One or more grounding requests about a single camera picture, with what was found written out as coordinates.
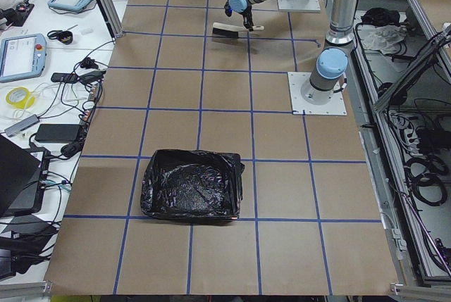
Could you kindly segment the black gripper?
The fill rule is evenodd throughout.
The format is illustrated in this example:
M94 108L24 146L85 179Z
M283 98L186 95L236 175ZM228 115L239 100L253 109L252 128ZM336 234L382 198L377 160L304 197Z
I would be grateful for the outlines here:
M227 17L231 17L233 12L235 12L235 10L230 6L228 1L225 2L224 4L224 12ZM243 18L244 28L248 31L253 31L254 23L252 20L252 7L248 6L244 11L237 13L239 13Z

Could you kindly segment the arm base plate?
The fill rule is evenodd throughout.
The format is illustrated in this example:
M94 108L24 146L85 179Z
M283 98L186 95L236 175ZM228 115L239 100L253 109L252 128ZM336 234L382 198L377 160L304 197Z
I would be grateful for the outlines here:
M293 115L335 115L346 116L347 111L339 82L333 90L319 91L310 83L306 72L288 72L288 86Z
M277 0L278 9L285 12L320 13L319 0Z

